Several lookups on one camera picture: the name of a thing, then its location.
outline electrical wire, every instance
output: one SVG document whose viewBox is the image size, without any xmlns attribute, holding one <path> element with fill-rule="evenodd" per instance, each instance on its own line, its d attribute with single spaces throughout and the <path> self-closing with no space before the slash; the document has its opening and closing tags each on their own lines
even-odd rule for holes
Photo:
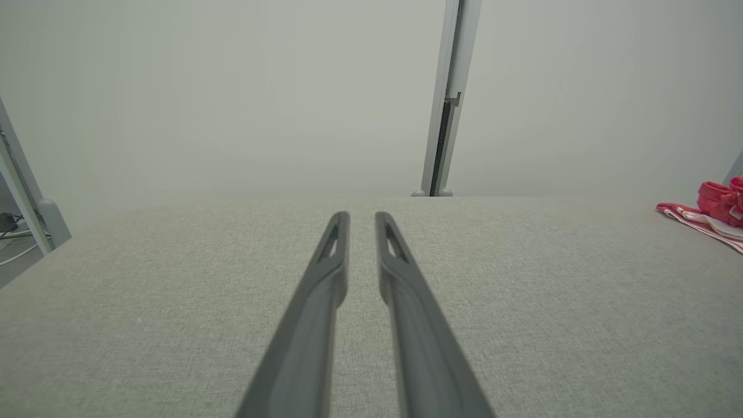
<svg viewBox="0 0 743 418">
<path fill-rule="evenodd" d="M 21 254 L 18 254 L 18 255 L 16 255 L 16 256 L 15 256 L 15 257 L 13 257 L 13 258 L 9 258 L 9 259 L 7 259 L 7 260 L 3 261 L 2 263 L 0 263 L 0 266 L 5 266 L 6 264 L 10 263 L 11 261 L 16 261 L 17 259 L 19 259 L 19 258 L 23 257 L 24 255 L 26 255 L 26 254 L 30 253 L 30 252 L 31 252 L 31 250 L 33 250 L 34 248 L 36 248 L 36 247 L 38 247 L 38 246 L 39 246 L 39 244 L 33 244 L 33 246 L 32 246 L 32 247 L 30 247 L 30 248 L 29 248 L 29 249 L 27 249 L 26 251 L 23 251 L 23 252 L 22 252 Z"/>
<path fill-rule="evenodd" d="M 16 221 L 10 226 L 13 228 L 14 226 L 18 225 L 18 222 L 21 222 L 21 219 L 24 219 L 23 216 L 19 215 L 12 215 L 14 218 L 16 218 Z M 10 229 L 0 234 L 0 239 L 11 239 L 11 238 L 19 238 L 19 237 L 29 237 L 32 236 L 28 229 L 24 229 L 23 231 L 16 231 L 16 232 L 10 232 Z M 44 231 L 44 235 L 47 237 L 51 237 L 51 234 L 49 234 L 47 231 Z M 34 244 L 30 248 L 27 248 L 24 250 L 21 254 L 16 255 L 15 257 L 11 257 L 3 262 L 0 262 L 0 266 L 5 266 L 6 264 L 16 261 L 17 259 L 23 257 L 24 255 L 30 253 L 33 249 L 38 247 L 39 244 Z"/>
<path fill-rule="evenodd" d="M 47 237 L 51 238 L 51 234 L 49 234 L 47 231 L 44 231 L 44 234 L 46 234 Z M 0 239 L 12 239 L 19 237 L 33 237 L 33 234 L 30 230 L 24 229 L 23 231 L 9 232 L 4 236 L 0 236 Z"/>
</svg>

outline red object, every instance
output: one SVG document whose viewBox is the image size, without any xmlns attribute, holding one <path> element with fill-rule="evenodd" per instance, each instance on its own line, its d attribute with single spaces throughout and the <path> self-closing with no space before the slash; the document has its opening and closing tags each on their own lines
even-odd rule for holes
<svg viewBox="0 0 743 418">
<path fill-rule="evenodd" d="M 733 239 L 730 237 L 722 236 L 721 234 L 718 234 L 710 224 L 703 223 L 703 222 L 695 222 L 691 219 L 687 219 L 687 216 L 692 215 L 690 217 L 695 218 L 694 215 L 700 214 L 699 209 L 695 208 L 689 208 L 684 205 L 679 205 L 678 203 L 659 203 L 658 206 L 655 207 L 659 212 L 665 213 L 666 216 L 674 218 L 678 220 L 679 222 L 688 225 L 697 231 L 709 235 L 710 237 L 714 239 L 718 239 L 729 246 L 733 247 L 736 251 L 743 254 L 743 241 Z"/>
<path fill-rule="evenodd" d="M 743 177 L 730 180 L 730 187 L 705 181 L 699 187 L 697 205 L 703 214 L 743 228 Z"/>
</svg>

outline gray tabletop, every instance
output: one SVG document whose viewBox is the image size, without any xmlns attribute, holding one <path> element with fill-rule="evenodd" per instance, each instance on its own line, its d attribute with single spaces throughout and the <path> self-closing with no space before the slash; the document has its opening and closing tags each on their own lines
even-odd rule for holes
<svg viewBox="0 0 743 418">
<path fill-rule="evenodd" d="M 654 202 L 393 199 L 128 213 L 0 290 L 0 416 L 231 417 L 331 214 L 351 214 L 332 415 L 398 414 L 374 212 L 493 409 L 743 416 L 743 256 Z"/>
</svg>

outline white wall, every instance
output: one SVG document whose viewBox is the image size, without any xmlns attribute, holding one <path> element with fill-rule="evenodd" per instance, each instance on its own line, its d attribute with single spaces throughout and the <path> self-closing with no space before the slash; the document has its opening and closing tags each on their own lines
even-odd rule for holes
<svg viewBox="0 0 743 418">
<path fill-rule="evenodd" d="M 73 234 L 228 196 L 409 196 L 444 0 L 0 1 L 0 95 Z"/>
<path fill-rule="evenodd" d="M 743 1 L 483 1 L 455 196 L 694 205 L 743 149 Z"/>
</svg>

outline striped towel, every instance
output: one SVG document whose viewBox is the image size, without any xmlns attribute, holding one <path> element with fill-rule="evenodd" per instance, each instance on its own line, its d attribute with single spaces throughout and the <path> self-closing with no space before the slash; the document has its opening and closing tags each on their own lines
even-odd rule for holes
<svg viewBox="0 0 743 418">
<path fill-rule="evenodd" d="M 655 209 L 703 234 L 719 239 L 743 254 L 743 228 L 730 226 L 721 220 L 703 214 L 699 209 L 678 203 L 660 203 Z"/>
</svg>

